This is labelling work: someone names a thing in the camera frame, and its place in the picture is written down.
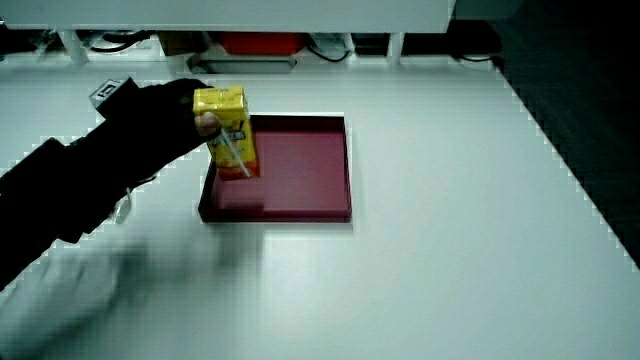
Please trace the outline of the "person's left hand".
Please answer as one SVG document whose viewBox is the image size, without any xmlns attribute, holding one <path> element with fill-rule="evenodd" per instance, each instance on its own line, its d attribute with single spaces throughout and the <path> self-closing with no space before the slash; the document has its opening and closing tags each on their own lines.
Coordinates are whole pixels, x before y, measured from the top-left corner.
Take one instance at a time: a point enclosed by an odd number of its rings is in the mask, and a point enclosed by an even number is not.
<svg viewBox="0 0 640 360">
<path fill-rule="evenodd" d="M 134 187 L 220 134 L 217 116 L 193 112 L 195 92 L 207 88 L 196 79 L 146 87 L 108 80 L 90 95 L 104 122 L 87 139 L 118 181 Z"/>
</svg>

